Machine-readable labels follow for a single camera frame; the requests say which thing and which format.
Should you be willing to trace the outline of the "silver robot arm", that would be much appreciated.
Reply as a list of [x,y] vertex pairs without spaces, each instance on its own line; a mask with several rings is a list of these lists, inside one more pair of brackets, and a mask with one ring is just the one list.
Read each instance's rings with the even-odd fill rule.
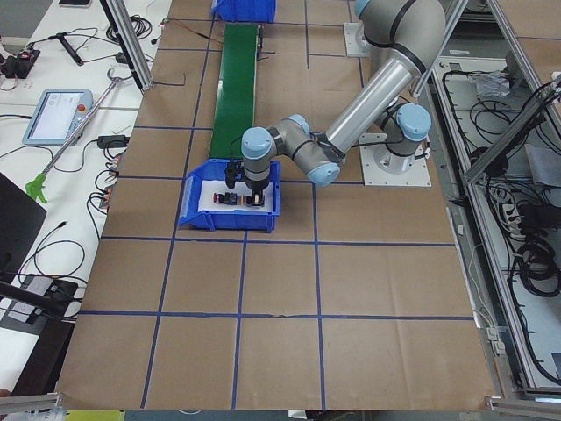
[[317,186],[335,181],[340,162],[359,136],[412,80],[426,72],[444,42],[446,18],[438,1],[357,1],[355,14],[366,43],[383,50],[383,62],[326,132],[311,134],[299,114],[244,132],[240,179],[251,191],[252,205],[262,203],[270,162],[277,155],[290,158]]

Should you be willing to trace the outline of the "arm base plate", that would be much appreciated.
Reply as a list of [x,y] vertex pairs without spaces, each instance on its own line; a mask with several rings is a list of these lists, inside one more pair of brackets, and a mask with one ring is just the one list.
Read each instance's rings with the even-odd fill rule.
[[401,157],[386,146],[361,146],[360,159],[364,184],[370,187],[428,188],[431,180],[425,158]]
[[366,41],[362,23],[343,23],[343,33],[347,57],[367,58],[371,56],[371,46]]

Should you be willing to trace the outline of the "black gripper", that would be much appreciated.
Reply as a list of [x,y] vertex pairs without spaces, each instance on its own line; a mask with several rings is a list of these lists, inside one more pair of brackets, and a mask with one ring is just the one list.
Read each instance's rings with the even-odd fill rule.
[[246,205],[252,207],[254,205],[253,198],[257,197],[259,199],[258,206],[265,206],[265,197],[263,196],[263,191],[266,188],[266,180],[247,180],[245,184],[251,191],[251,196],[245,197]]

